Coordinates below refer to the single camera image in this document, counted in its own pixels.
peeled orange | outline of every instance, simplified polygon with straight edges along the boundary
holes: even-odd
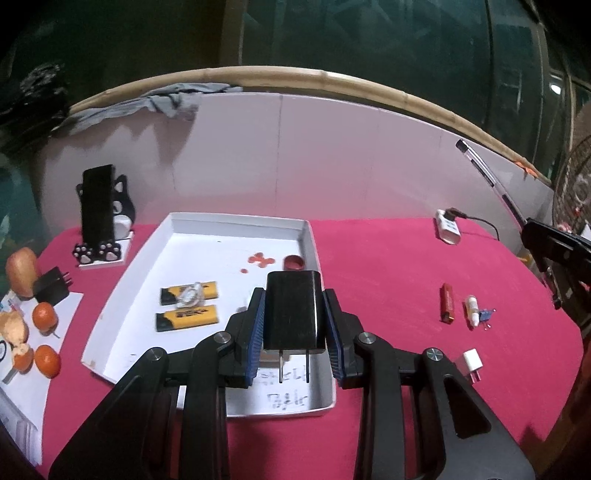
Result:
[[[12,349],[12,364],[14,369],[25,373],[33,364],[33,349],[28,343],[21,343]]]

white phone charger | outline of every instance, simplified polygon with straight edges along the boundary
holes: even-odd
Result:
[[[460,233],[460,229],[457,227],[456,221],[448,220],[443,216],[444,214],[445,211],[441,209],[437,210],[437,213],[435,214],[439,238],[447,244],[456,245],[461,240],[462,234]]]

orange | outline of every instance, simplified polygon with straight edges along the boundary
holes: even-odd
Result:
[[[42,301],[33,310],[33,324],[39,329],[41,333],[46,333],[56,326],[57,315],[56,311],[51,306],[51,303]]]
[[[47,378],[53,378],[61,369],[60,355],[49,345],[40,345],[35,351],[35,365]]]
[[[27,372],[33,364],[33,349],[27,343],[22,343],[13,348],[12,364],[14,369],[20,373]]]

white wall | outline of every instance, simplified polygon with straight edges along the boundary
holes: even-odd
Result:
[[[304,219],[432,216],[455,206],[493,222],[513,251],[514,224],[457,150],[458,135],[379,108],[277,93],[203,97],[194,122],[142,111],[41,152],[42,211],[53,235],[80,224],[74,187],[107,163],[129,176],[137,222],[171,211]],[[552,191],[472,144],[527,216],[546,212]]]

gray cloth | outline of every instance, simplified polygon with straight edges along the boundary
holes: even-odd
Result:
[[[150,112],[163,113],[168,118],[193,120],[204,93],[241,91],[242,87],[232,87],[227,83],[174,83],[150,90],[138,98],[104,108],[88,108],[74,113],[68,116],[53,134],[55,136],[74,135],[102,122],[105,118],[132,115],[142,108],[147,108]]]

